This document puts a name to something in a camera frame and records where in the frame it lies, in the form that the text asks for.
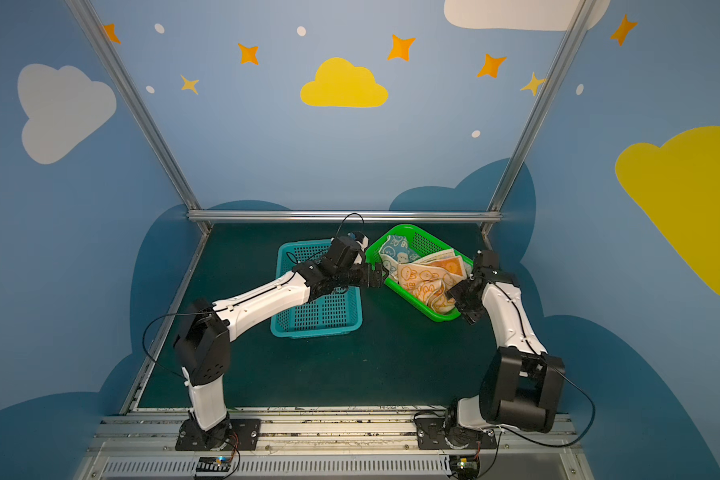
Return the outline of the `orange bunny pattern towel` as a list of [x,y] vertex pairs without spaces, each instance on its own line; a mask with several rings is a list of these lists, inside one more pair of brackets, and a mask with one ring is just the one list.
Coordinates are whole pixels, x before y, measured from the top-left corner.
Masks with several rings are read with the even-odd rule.
[[461,256],[452,256],[427,264],[402,264],[397,282],[433,312],[445,315],[455,308],[454,301],[446,298],[446,292],[470,273],[471,267]]

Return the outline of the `teal plastic basket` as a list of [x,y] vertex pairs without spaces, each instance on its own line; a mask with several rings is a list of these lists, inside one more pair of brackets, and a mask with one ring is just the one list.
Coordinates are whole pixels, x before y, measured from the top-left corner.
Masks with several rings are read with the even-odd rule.
[[[282,244],[276,277],[290,275],[297,263],[318,260],[330,244],[330,239]],[[350,287],[278,313],[270,319],[270,331],[278,338],[306,339],[348,334],[358,330],[362,323],[360,289]]]

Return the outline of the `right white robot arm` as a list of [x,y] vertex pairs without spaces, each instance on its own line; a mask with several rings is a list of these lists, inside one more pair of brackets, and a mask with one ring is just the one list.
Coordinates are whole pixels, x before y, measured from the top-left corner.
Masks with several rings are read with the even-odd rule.
[[565,365],[535,335],[516,276],[501,269],[496,252],[479,250],[472,272],[447,297],[468,323],[488,318],[496,343],[478,394],[458,400],[452,409],[455,425],[474,431],[506,425],[549,432],[562,395]]

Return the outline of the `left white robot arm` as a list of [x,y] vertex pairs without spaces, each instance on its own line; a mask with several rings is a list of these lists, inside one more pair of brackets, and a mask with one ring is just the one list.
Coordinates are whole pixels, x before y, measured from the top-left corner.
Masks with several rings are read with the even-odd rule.
[[190,420],[209,433],[228,420],[223,376],[230,346],[261,322],[329,295],[338,288],[378,288],[389,276],[366,260],[369,239],[356,232],[331,239],[326,252],[300,262],[279,278],[227,299],[198,301],[180,323],[173,343],[191,402]]

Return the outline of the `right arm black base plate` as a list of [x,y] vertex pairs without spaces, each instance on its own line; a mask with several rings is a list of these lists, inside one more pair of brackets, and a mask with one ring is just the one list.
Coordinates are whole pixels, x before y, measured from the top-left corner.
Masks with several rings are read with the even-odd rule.
[[424,416],[414,418],[413,424],[420,450],[495,450],[497,448],[494,435],[463,428],[454,420]]

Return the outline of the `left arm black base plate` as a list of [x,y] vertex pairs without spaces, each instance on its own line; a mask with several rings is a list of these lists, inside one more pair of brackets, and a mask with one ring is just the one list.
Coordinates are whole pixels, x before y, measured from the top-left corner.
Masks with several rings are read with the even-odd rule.
[[226,418],[205,431],[190,416],[180,426],[175,450],[197,452],[236,448],[238,451],[253,451],[257,447],[260,429],[260,419]]

